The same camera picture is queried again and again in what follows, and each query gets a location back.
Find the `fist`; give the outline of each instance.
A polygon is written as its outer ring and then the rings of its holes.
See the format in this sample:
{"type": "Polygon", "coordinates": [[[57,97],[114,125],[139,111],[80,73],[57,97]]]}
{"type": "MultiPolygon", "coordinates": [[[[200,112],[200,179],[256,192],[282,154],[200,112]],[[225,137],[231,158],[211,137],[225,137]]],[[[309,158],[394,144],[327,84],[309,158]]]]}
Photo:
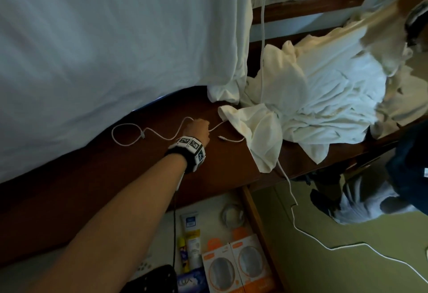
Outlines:
{"type": "Polygon", "coordinates": [[[196,119],[187,125],[183,131],[183,136],[191,136],[197,138],[204,147],[210,142],[210,133],[208,133],[208,126],[210,122],[203,119],[196,119]]]}

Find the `forearm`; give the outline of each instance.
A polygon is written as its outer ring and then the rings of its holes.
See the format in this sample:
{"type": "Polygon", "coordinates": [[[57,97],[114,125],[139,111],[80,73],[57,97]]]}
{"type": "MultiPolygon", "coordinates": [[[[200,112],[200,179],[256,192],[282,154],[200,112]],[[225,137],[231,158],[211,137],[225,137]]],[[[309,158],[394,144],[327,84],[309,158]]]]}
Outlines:
{"type": "Polygon", "coordinates": [[[183,156],[167,155],[131,182],[86,224],[32,292],[120,291],[147,253],[186,165],[183,156]]]}

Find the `orange and white box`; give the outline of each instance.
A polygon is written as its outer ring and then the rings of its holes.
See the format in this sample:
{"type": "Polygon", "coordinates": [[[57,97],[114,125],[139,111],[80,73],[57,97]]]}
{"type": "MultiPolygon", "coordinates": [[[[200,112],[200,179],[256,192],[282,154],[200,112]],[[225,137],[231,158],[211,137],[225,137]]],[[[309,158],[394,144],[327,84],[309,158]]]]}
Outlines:
{"type": "Polygon", "coordinates": [[[256,234],[230,245],[245,293],[268,293],[275,289],[272,272],[256,234]]]}
{"type": "Polygon", "coordinates": [[[210,293],[245,293],[229,244],[202,255],[210,293]]]}

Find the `black headphone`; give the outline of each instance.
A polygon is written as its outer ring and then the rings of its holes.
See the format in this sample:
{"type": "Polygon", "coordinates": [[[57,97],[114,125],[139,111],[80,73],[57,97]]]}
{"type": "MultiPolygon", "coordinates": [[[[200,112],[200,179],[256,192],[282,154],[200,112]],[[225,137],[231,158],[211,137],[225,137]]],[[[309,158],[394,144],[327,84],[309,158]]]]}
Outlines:
{"type": "Polygon", "coordinates": [[[407,32],[407,44],[416,45],[416,40],[428,23],[428,0],[423,0],[409,13],[404,25],[407,32]]]}

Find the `white cable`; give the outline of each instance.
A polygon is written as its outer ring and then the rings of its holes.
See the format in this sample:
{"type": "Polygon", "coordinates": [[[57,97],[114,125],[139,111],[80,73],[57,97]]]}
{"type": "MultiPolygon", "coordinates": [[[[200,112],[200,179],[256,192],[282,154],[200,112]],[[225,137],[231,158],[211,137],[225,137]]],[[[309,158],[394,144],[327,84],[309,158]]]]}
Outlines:
{"type": "Polygon", "coordinates": [[[283,168],[282,168],[282,166],[281,166],[281,164],[280,164],[280,162],[279,162],[279,161],[277,161],[277,164],[278,164],[278,166],[280,167],[280,170],[281,170],[282,174],[284,175],[284,177],[286,178],[286,180],[287,180],[287,182],[288,182],[288,185],[289,185],[289,187],[290,187],[290,194],[291,194],[291,196],[292,196],[292,198],[294,199],[294,202],[295,202],[295,205],[292,205],[292,206],[291,206],[291,211],[292,211],[292,216],[293,216],[293,227],[294,227],[294,229],[296,229],[296,230],[297,230],[297,231],[299,231],[300,233],[303,233],[305,236],[308,236],[308,237],[312,238],[313,240],[315,240],[316,242],[318,242],[321,246],[323,246],[324,248],[326,248],[326,249],[327,249],[327,250],[329,250],[329,251],[335,251],[335,250],[345,249],[345,248],[361,247],[361,246],[369,247],[370,249],[372,249],[372,251],[374,251],[375,253],[377,253],[379,256],[381,256],[381,257],[383,257],[383,258],[386,258],[386,259],[389,259],[389,260],[392,260],[392,261],[396,261],[396,262],[398,262],[398,263],[401,263],[401,264],[404,264],[404,265],[408,266],[411,270],[413,270],[416,274],[418,274],[418,275],[419,275],[419,277],[420,277],[420,278],[422,278],[422,279],[425,281],[425,283],[427,283],[427,284],[428,284],[428,280],[426,280],[426,279],[425,279],[421,274],[419,274],[419,273],[418,273],[418,271],[417,271],[416,269],[414,269],[411,265],[409,265],[409,264],[408,264],[408,263],[406,263],[405,261],[402,261],[402,260],[399,260],[399,259],[396,259],[396,258],[392,258],[392,257],[385,256],[385,255],[381,254],[380,252],[377,252],[374,248],[372,248],[369,244],[367,244],[367,243],[365,243],[365,242],[353,243],[353,244],[350,244],[350,245],[342,245],[342,246],[339,246],[339,247],[329,248],[329,247],[325,246],[325,245],[324,245],[324,243],[322,243],[321,241],[319,241],[319,240],[318,240],[316,237],[314,237],[313,235],[311,235],[311,234],[309,234],[309,233],[307,233],[307,232],[305,232],[305,231],[303,231],[303,230],[299,229],[299,228],[296,226],[296,217],[294,216],[294,211],[293,211],[293,207],[294,207],[294,206],[298,206],[299,204],[297,203],[297,199],[296,199],[296,197],[294,197],[294,195],[293,195],[293,192],[292,192],[292,183],[290,182],[290,179],[288,179],[288,177],[287,177],[286,173],[284,172],[284,170],[283,170],[283,168]]]}
{"type": "MultiPolygon", "coordinates": [[[[171,141],[171,140],[173,140],[173,139],[175,139],[175,138],[177,137],[177,135],[179,134],[180,129],[181,129],[181,127],[183,126],[183,123],[184,123],[184,121],[185,121],[186,119],[194,120],[192,117],[184,117],[184,118],[183,118],[183,120],[181,121],[181,124],[180,124],[180,126],[179,126],[178,130],[177,130],[177,133],[176,133],[172,138],[166,138],[166,137],[163,137],[163,136],[162,136],[162,135],[160,135],[158,132],[154,131],[152,128],[148,128],[148,127],[146,127],[146,128],[144,128],[144,130],[142,130],[140,126],[138,126],[137,124],[134,124],[134,123],[124,123],[124,124],[116,125],[116,126],[115,126],[115,127],[113,127],[113,128],[112,128],[112,130],[111,130],[111,138],[113,139],[113,141],[115,141],[115,142],[116,142],[116,144],[119,144],[120,146],[131,146],[132,144],[135,144],[135,143],[136,143],[140,138],[144,139],[144,138],[146,137],[146,135],[144,134],[144,132],[145,132],[145,131],[147,131],[147,130],[149,130],[149,131],[152,131],[153,133],[155,133],[156,135],[158,135],[158,137],[160,137],[160,138],[162,138],[162,139],[164,139],[164,140],[166,140],[166,141],[171,141]],[[139,137],[137,137],[137,139],[136,139],[135,141],[131,142],[130,144],[121,144],[121,143],[119,143],[119,142],[114,138],[114,130],[115,130],[117,127],[119,127],[119,126],[123,126],[123,125],[132,125],[132,126],[136,126],[136,127],[140,130],[140,136],[139,136],[139,137]]],[[[209,131],[209,132],[213,131],[214,129],[216,129],[216,128],[217,128],[217,127],[219,127],[221,124],[223,124],[223,123],[225,123],[225,122],[227,122],[227,121],[228,121],[228,120],[224,120],[224,121],[222,121],[222,122],[221,122],[221,123],[219,123],[217,126],[215,126],[214,128],[211,128],[211,129],[210,129],[210,130],[208,130],[208,131],[209,131]]],[[[219,138],[221,138],[221,139],[223,139],[223,140],[226,140],[226,141],[229,141],[229,142],[241,142],[241,141],[243,141],[243,140],[244,140],[244,138],[243,138],[243,139],[241,139],[240,141],[233,141],[233,140],[231,140],[231,139],[227,139],[227,138],[225,138],[225,137],[223,137],[223,136],[219,136],[219,138]]]]}
{"type": "Polygon", "coordinates": [[[265,6],[266,0],[261,0],[261,55],[260,55],[260,104],[263,103],[263,54],[265,52],[265,6]]]}

